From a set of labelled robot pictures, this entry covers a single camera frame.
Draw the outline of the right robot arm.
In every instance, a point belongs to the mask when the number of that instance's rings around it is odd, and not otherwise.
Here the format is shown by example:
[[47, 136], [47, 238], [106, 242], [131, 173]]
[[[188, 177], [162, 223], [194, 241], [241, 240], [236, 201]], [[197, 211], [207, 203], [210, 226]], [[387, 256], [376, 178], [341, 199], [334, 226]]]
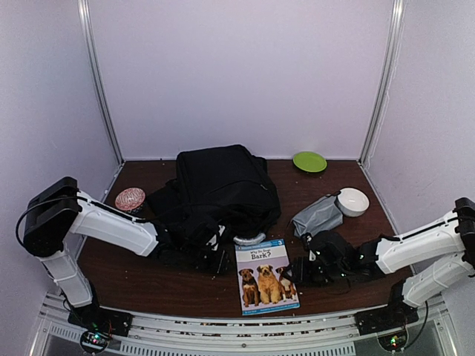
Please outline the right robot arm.
[[395, 284], [381, 322], [398, 326], [408, 315], [463, 277], [474, 277], [474, 201], [456, 200], [441, 218], [405, 234], [378, 238], [353, 247], [339, 233], [322, 231], [302, 237], [308, 255], [290, 265], [294, 283], [326, 286], [339, 279], [364, 283], [383, 278], [409, 265], [434, 259], [424, 271]]

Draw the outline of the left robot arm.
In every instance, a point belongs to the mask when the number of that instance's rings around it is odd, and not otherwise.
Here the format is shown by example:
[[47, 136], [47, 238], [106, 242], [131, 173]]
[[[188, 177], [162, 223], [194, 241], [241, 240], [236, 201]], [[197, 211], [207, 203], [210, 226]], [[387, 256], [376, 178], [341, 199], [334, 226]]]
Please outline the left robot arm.
[[18, 218], [19, 245], [42, 262], [64, 294], [70, 310], [90, 329], [100, 329], [107, 314], [100, 307], [93, 284], [68, 252], [69, 234], [85, 235], [117, 245], [141, 257], [158, 258], [171, 251], [198, 269], [224, 273], [230, 265], [220, 243], [225, 228], [211, 223], [195, 239], [181, 237], [158, 219], [147, 220], [121, 212], [95, 200], [63, 177], [35, 196]]

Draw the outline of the dog picture book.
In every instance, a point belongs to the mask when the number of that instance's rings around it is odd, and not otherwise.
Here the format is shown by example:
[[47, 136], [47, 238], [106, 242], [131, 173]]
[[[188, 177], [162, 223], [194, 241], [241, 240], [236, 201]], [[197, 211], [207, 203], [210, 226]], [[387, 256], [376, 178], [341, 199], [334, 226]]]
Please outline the dog picture book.
[[282, 239], [257, 245], [236, 245], [235, 257], [243, 316], [298, 309], [290, 280], [289, 258]]

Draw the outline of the black backpack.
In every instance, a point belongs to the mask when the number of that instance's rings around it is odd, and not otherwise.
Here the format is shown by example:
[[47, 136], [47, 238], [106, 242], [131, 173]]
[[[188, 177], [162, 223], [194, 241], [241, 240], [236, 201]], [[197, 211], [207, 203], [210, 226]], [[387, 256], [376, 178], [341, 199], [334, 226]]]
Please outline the black backpack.
[[281, 215], [266, 160], [242, 145], [179, 153], [176, 177], [146, 201], [154, 221], [188, 242], [210, 237], [220, 227], [233, 237], [253, 238]]

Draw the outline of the grey cloth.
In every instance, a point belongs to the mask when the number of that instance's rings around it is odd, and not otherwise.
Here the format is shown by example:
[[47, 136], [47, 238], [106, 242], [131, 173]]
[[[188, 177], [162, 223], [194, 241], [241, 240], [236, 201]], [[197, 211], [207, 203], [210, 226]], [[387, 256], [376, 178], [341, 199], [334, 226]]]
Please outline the grey cloth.
[[294, 236], [305, 234], [315, 236], [319, 232], [329, 231], [343, 223], [343, 214], [335, 204], [337, 194], [328, 194], [298, 212], [292, 218]]

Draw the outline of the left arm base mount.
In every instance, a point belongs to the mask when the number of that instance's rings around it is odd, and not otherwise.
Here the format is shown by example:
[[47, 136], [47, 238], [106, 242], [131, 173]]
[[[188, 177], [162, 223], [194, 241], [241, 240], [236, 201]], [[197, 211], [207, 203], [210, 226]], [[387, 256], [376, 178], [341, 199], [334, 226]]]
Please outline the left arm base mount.
[[114, 336], [127, 337], [131, 328], [133, 316], [122, 311], [105, 309], [103, 319], [86, 325], [73, 312], [69, 313], [68, 322], [85, 328], [79, 337], [79, 345], [89, 354], [105, 351]]

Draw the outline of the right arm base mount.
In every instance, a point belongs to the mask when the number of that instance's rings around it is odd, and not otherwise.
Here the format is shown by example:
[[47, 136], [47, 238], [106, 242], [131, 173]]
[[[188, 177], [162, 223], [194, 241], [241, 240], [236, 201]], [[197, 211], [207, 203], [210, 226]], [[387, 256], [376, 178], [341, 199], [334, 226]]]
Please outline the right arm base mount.
[[388, 307], [360, 311], [355, 314], [360, 335], [376, 334], [380, 347], [387, 352], [400, 352], [408, 344], [407, 325], [419, 320], [417, 309]]

